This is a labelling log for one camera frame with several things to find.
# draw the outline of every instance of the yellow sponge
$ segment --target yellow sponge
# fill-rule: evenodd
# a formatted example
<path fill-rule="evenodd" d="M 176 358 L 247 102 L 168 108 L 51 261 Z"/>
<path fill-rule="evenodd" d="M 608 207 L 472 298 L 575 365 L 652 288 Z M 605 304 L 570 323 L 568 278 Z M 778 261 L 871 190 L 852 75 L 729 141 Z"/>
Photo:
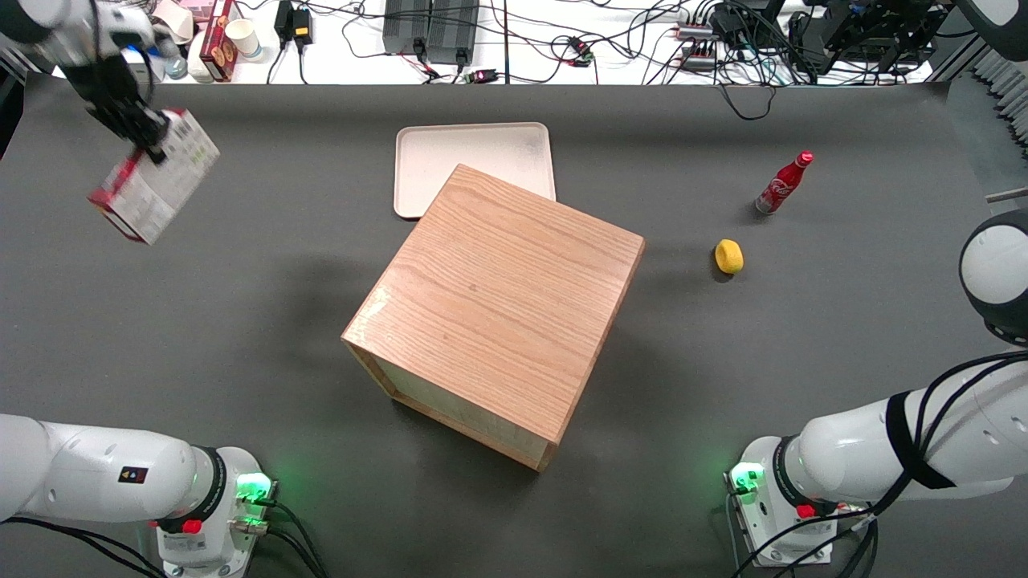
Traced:
<path fill-rule="evenodd" d="M 713 259 L 718 262 L 718 268 L 728 275 L 742 270 L 742 249 L 731 239 L 721 240 L 713 250 Z"/>

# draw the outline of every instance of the sticker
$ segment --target sticker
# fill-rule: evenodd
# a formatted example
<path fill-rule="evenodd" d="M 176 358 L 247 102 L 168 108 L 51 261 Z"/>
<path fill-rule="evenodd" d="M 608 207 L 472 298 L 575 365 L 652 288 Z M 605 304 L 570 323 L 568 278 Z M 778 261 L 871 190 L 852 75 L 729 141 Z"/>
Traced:
<path fill-rule="evenodd" d="M 118 474 L 118 483 L 143 483 L 146 481 L 147 468 L 124 466 Z"/>
<path fill-rule="evenodd" d="M 170 552 L 196 552 L 207 549 L 207 538 L 203 533 L 189 535 L 164 534 L 164 549 Z"/>

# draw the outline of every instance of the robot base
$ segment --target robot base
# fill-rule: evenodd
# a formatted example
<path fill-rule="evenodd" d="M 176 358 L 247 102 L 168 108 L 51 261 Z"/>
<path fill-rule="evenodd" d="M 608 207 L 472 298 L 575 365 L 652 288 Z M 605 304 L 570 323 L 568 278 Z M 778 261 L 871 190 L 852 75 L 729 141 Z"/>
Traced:
<path fill-rule="evenodd" d="M 168 534 L 157 529 L 157 545 L 164 574 L 174 578 L 241 577 L 250 564 L 257 536 L 230 528 L 237 519 L 263 520 L 266 508 L 244 503 L 236 493 L 236 479 L 259 473 L 257 460 L 238 447 L 219 447 L 225 462 L 225 492 L 199 534 Z"/>
<path fill-rule="evenodd" d="M 755 440 L 742 453 L 739 463 L 726 474 L 729 492 L 734 494 L 739 525 L 750 552 L 763 546 L 768 539 L 779 532 L 801 521 L 796 508 L 778 490 L 772 473 L 774 450 L 780 441 L 780 437 L 772 436 Z M 749 490 L 746 494 L 738 494 L 737 486 L 740 482 L 736 480 L 740 477 Z M 761 550 L 754 564 L 787 566 L 835 534 L 836 520 L 805 526 Z M 800 564 L 830 562 L 832 562 L 832 544 Z"/>

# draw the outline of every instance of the bottle label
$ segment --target bottle label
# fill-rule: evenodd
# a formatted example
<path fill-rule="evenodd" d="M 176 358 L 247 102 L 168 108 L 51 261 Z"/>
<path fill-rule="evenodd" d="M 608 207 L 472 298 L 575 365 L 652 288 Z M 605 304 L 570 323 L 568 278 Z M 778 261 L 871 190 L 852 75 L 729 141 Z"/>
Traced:
<path fill-rule="evenodd" d="M 785 184 L 785 181 L 775 178 L 764 192 L 757 197 L 757 208 L 763 213 L 774 213 L 796 187 Z"/>

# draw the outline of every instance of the wooden crate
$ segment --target wooden crate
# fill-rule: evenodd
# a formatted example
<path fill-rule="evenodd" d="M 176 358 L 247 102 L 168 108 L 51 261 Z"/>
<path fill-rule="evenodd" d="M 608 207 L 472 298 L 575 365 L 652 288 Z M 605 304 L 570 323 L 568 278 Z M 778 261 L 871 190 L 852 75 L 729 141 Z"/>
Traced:
<path fill-rule="evenodd" d="M 645 245 L 458 166 L 342 340 L 393 399 L 543 471 Z"/>

